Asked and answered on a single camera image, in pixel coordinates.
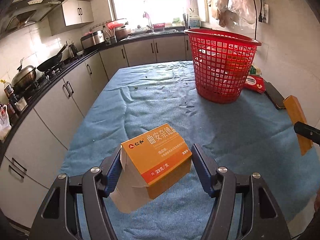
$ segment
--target red wastebasket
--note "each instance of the red wastebasket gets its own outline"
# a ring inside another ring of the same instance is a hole
[[[240,95],[258,42],[218,30],[190,29],[189,35],[198,93],[215,103],[231,103]]]

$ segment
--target silver bolt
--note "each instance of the silver bolt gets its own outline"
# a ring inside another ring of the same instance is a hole
[[[260,179],[261,175],[257,172],[252,173],[252,177],[254,177],[255,179]]]
[[[92,173],[97,173],[100,171],[100,168],[99,167],[92,167],[91,170],[90,170]]]
[[[219,167],[218,171],[221,173],[226,173],[228,171],[228,169],[226,167]]]
[[[58,179],[64,179],[67,175],[65,173],[60,173]]]

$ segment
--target black smartphone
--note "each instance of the black smartphone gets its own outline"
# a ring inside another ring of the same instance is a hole
[[[270,82],[265,82],[264,83],[265,88],[266,88],[266,95],[267,97],[271,100],[271,102],[274,104],[276,109],[285,109],[283,100],[284,97],[279,93],[278,90],[270,83]]]

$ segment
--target cabinet handle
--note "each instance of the cabinet handle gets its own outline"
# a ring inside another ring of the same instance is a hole
[[[69,90],[68,90],[67,86],[66,86],[65,84],[63,84],[62,88],[66,88],[66,89],[67,89],[67,92],[68,92],[68,98],[71,98],[71,95],[70,95],[70,92],[69,92]]]
[[[26,169],[25,167],[23,167],[20,163],[18,163],[15,158],[12,158],[12,163],[14,164],[15,162],[24,170],[23,173],[26,173],[26,172],[27,172],[27,169]]]
[[[73,94],[74,93],[74,91],[73,91],[73,89],[72,89],[72,86],[71,86],[71,84],[70,84],[70,82],[69,81],[67,81],[67,86],[70,86],[70,88],[71,88],[71,93]]]
[[[17,173],[21,178],[24,179],[24,176],[22,176],[19,172],[17,172],[14,168],[12,168],[11,165],[9,165],[9,169],[13,170],[15,173]]]
[[[90,65],[87,64],[87,67],[89,67],[89,69],[90,69],[90,75],[92,75],[92,71],[91,71]]]

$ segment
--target black countertop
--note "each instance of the black countertop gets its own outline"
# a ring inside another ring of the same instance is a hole
[[[159,33],[159,34],[152,34],[148,36],[143,36],[143,37],[132,37],[128,40],[124,41],[119,41],[116,44],[112,45],[106,45],[103,44],[101,45],[98,49],[84,54],[81,58],[78,60],[67,64],[64,69],[59,72],[58,75],[56,75],[53,79],[50,79],[49,82],[47,82],[39,91],[37,91],[36,94],[33,95],[32,99],[28,102],[28,106],[25,108],[25,110],[19,115],[19,118],[15,122],[15,124],[12,126],[9,134],[7,135],[6,139],[0,146],[0,165],[2,163],[2,160],[4,158],[4,154],[7,151],[7,148],[15,135],[16,131],[18,130],[19,126],[22,124],[23,120],[25,117],[29,114],[29,112],[36,106],[36,104],[40,101],[40,99],[56,84],[58,83],[61,78],[63,78],[66,74],[68,74],[71,70],[73,70],[75,67],[77,67],[79,64],[84,62],[86,59],[89,57],[93,56],[94,54],[98,53],[99,51],[105,50],[105,49],[110,49],[116,46],[136,42],[136,41],[144,41],[144,40],[150,40],[154,38],[163,38],[163,37],[173,37],[173,36],[183,36],[186,35],[184,34],[183,31],[175,32],[175,33]]]

